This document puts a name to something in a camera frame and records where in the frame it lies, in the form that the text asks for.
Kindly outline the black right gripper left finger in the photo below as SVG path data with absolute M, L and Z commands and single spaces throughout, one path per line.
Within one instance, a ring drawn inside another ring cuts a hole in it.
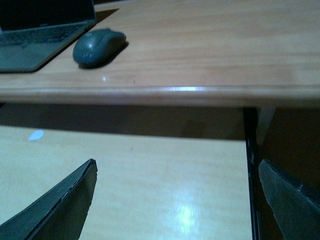
M 1 224 L 2 240 L 78 240 L 92 204 L 97 164 L 89 159 Z

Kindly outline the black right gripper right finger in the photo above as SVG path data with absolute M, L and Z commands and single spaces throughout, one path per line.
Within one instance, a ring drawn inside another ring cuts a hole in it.
M 268 159 L 258 166 L 268 205 L 286 240 L 320 238 L 320 192 Z

